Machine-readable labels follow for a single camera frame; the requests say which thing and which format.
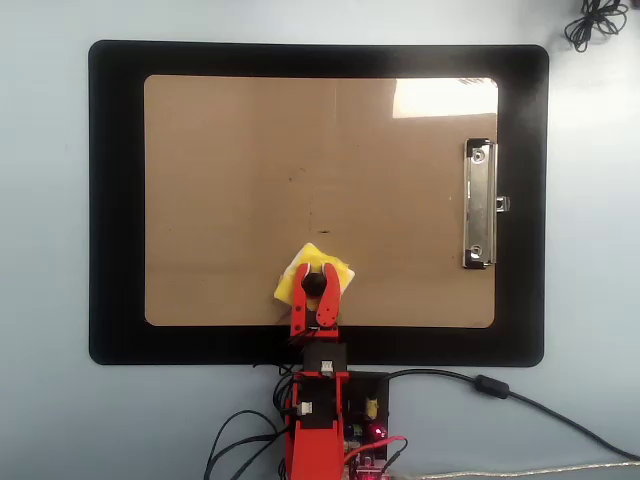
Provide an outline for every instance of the metal clip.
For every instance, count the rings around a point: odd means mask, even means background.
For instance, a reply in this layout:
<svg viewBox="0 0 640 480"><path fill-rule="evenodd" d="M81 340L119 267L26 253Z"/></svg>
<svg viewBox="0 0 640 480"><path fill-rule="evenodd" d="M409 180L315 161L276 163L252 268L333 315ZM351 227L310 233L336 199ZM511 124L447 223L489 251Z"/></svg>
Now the metal clip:
<svg viewBox="0 0 640 480"><path fill-rule="evenodd" d="M496 195L498 145L470 138L464 164L464 268L484 269L496 263L498 212L510 208L509 197Z"/></svg>

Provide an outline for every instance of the black knob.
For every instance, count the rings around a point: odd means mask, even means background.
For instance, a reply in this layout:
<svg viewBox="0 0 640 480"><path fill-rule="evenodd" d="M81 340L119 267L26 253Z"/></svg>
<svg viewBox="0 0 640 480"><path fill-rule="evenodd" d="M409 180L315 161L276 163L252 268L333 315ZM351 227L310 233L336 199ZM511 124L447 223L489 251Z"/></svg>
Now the black knob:
<svg viewBox="0 0 640 480"><path fill-rule="evenodd" d="M327 278L322 273L309 273L302 280L302 288L308 297L321 297L327 288Z"/></svg>

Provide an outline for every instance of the cable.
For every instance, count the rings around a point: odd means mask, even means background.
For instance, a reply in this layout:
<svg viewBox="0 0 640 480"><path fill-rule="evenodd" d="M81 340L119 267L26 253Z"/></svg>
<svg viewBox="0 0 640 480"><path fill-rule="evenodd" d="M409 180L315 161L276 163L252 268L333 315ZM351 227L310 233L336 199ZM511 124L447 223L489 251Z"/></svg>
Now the cable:
<svg viewBox="0 0 640 480"><path fill-rule="evenodd" d="M247 460L246 462L244 462L244 464L238 469L238 471L233 475L233 477L231 477L230 480L238 480L238 478L240 478L240 475L242 475L244 473L244 471L249 468L249 466L253 463L253 461L258 458L258 456L264 452L267 448L269 448L271 445L273 445L275 443L275 441L284 433L288 432L290 430L289 427L280 430L278 433L276 433L273 437L273 439L267 443L264 447L262 447L260 450L258 450L256 453L253 454L253 456L251 458L249 458L249 460Z"/></svg>
<svg viewBox="0 0 640 480"><path fill-rule="evenodd" d="M294 374L295 372L289 372L283 375L273 389L273 406L278 413L280 413L282 421L284 421L284 417L286 416L285 410L287 408L287 398L290 396L291 390L293 389Z"/></svg>
<svg viewBox="0 0 640 480"><path fill-rule="evenodd" d="M393 455L391 455L391 458L389 460L387 460L387 463L384 464L384 466L382 467L382 470L380 471L380 473L384 473L387 471L387 469L391 466L391 464L393 462L395 462L398 457L400 456L400 454L402 452L405 451L405 449L409 446L409 440L407 440L406 438L404 439L404 445L400 448L400 450L398 450L396 453L394 453Z"/></svg>
<svg viewBox="0 0 640 480"><path fill-rule="evenodd" d="M367 445L363 445L361 447L358 447L354 450L351 450L349 453L347 453L344 456L344 463L347 464L349 463L349 460L351 460L353 457L355 457L356 455L358 455L359 453L362 452L366 452L368 450L373 450L375 448L380 448L380 447L384 447L385 445L389 445L390 443L396 442L402 440L405 442L404 447L402 447L402 450L404 450L405 448L407 448L407 443L409 443L407 441L406 438L404 437L389 437L389 438L385 438L384 440L378 440L377 442L373 442L373 443L368 443Z"/></svg>
<svg viewBox="0 0 640 480"><path fill-rule="evenodd" d="M253 368L259 367L261 365L271 365L274 367L278 367L278 375L280 376L286 375L287 373L291 373L294 367L294 365L287 367L286 365L283 365L281 363L254 363Z"/></svg>
<svg viewBox="0 0 640 480"><path fill-rule="evenodd" d="M315 337L316 333L318 333L318 329L307 327L300 333L296 333L295 335L291 335L287 341L285 342L289 346L297 345L301 340L308 337Z"/></svg>
<svg viewBox="0 0 640 480"><path fill-rule="evenodd" d="M210 459L209 462L207 462L207 467L206 467L205 472L204 472L204 480L209 480L209 478L211 477L211 471L213 470L213 467L218 462L218 460L220 460L220 458L223 455L226 455L227 453L229 453L234 448L239 447L240 445L245 445L247 443L252 443L252 442L270 442L271 440L274 439L274 437L276 437L280 433L281 432L272 433L272 434L269 434L269 435L256 435L256 436L253 436L253 437L248 437L248 438L239 440L239 441L237 441L235 443L232 443L228 447L223 448L215 456L213 456Z"/></svg>
<svg viewBox="0 0 640 480"><path fill-rule="evenodd" d="M553 418L555 418L557 420L560 420L565 425L569 425L570 427L573 427L574 429L578 430L580 433L582 433L582 434L586 435L587 437L589 437L594 442L599 443L600 445L602 445L607 450L610 450L610 451L612 451L614 453L617 453L621 457L628 458L629 460L640 461L640 455L635 455L633 453L630 453L630 452L627 452L625 450L622 450L621 448L618 448L618 447L616 447L614 445L611 445L609 442L604 440L602 437L596 435L595 433L593 433L588 428L583 427L579 423L574 422L573 420L565 417L564 415L561 415L558 412L555 412L555 411L551 410L549 407L545 407L544 405L542 405L541 403L536 402L535 400L531 400L530 398L527 398L524 395L520 395L519 393L516 393L516 392L510 392L509 396L513 397L513 398L515 398L517 400L520 400L521 402L524 402L527 405L530 405L530 406L532 406L534 408L537 408L541 412L544 412L547 415L550 415L551 417L553 417Z"/></svg>
<svg viewBox="0 0 640 480"><path fill-rule="evenodd" d="M239 412L236 412L233 415L231 415L229 418L227 418L227 420L220 427L220 430L218 430L218 434L216 435L216 439L213 441L213 446L211 447L211 453L209 454L209 458L207 459L207 465L209 465L209 462L211 462L211 457L213 457L213 454L216 451L216 446L218 445L218 440L220 440L220 435L222 435L222 431L224 430L224 428L234 418L239 417L240 415L246 415L246 414L256 415L256 416L264 419L264 421L266 421L271 426L271 428L273 429L273 433L277 433L278 432L278 428L276 427L276 425L271 420L269 420L269 418L266 415L263 415L260 412L256 412L255 410L241 410Z"/></svg>
<svg viewBox="0 0 640 480"><path fill-rule="evenodd" d="M583 53L589 46L591 33L595 27L603 35L618 35L627 24L629 7L621 0L606 0L600 6L600 0L583 0L580 13L582 18L574 20L564 29L564 36L573 45L576 52ZM622 17L622 25L617 26L610 18Z"/></svg>
<svg viewBox="0 0 640 480"><path fill-rule="evenodd" d="M572 473L584 470L601 470L606 468L640 467L640 462L620 462L620 463L594 463L591 465L574 465L570 467L549 467L538 470L526 470L522 472L453 472L436 473L432 475L398 475L391 476L392 480L438 480L448 478L465 477L489 477L489 478L520 478L533 477L536 475L547 475L550 473Z"/></svg>
<svg viewBox="0 0 640 480"><path fill-rule="evenodd" d="M439 370L436 368L410 368L407 370L398 370L397 372L393 372L382 377L380 379L380 382L378 383L378 390L374 398L378 397L378 394L380 393L380 389L382 388L382 384L384 382L388 382L389 380L392 380L394 378L404 377L405 375L437 375L441 377L455 378L457 380L463 380L469 383L474 382L473 378L468 377L467 375L463 375L457 372L450 372L448 370Z"/></svg>
<svg viewBox="0 0 640 480"><path fill-rule="evenodd" d="M287 462L284 458L278 464L278 476L280 480L287 480Z"/></svg>
<svg viewBox="0 0 640 480"><path fill-rule="evenodd" d="M471 383L478 392L485 393L487 395L491 395L496 398L506 399L509 397L513 397L516 400L526 403L527 405L540 410L541 412L551 416L552 418L555 418L556 420L561 421L565 425L570 426L571 428L587 436L588 438L598 443L602 447L606 448L607 450L613 453L616 453L622 457L625 457L628 460L640 461L639 455L636 455L636 454L627 452L625 450L622 450L621 448L615 447L614 445L610 444L609 442L607 442L600 436L596 435L588 428L580 425L579 423L574 422L573 420L570 420L564 415L561 415L558 412L551 410L549 407L546 407L541 403L531 400L530 398L527 398L524 395L520 395L519 393L512 392L507 383L501 382L491 377L486 377L484 375L478 375L475 378L472 378L467 375L462 375L460 373L451 372L448 370L439 370L434 368L416 368L416 369L409 369L409 370L400 370L398 372L391 373L385 377L382 377L380 379L380 383L378 384L378 392L380 391L380 387L382 383L388 382L393 378L397 378L405 375L438 375L438 376L444 376L449 378L455 378L467 383Z"/></svg>

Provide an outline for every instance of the cardboard surface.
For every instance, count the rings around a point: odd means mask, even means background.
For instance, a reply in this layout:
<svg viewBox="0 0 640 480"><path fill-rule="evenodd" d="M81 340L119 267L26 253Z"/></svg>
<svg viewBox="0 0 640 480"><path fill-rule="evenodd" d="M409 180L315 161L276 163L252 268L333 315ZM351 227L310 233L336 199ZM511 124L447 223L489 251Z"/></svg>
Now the cardboard surface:
<svg viewBox="0 0 640 480"><path fill-rule="evenodd" d="M490 325L494 269L461 267L463 147L495 140L497 104L402 115L400 82L149 77L147 321L287 323L273 291L312 242L356 272L341 325Z"/></svg>

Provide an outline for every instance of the red wire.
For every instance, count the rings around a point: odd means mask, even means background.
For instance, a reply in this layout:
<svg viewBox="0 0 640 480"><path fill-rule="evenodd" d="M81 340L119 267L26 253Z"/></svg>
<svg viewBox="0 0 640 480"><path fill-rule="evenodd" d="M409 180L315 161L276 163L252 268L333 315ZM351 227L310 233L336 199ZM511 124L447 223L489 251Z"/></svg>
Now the red wire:
<svg viewBox="0 0 640 480"><path fill-rule="evenodd" d="M384 440L378 440L377 442L369 443L367 445L358 447L355 450L351 450L348 454L344 456L344 463L349 463L349 460L351 460L353 457L355 457L361 452L366 452L367 450L373 450L374 448L384 447L385 445L389 445L390 443L398 440L406 441L407 439L404 437L389 437L389 438L385 438Z"/></svg>

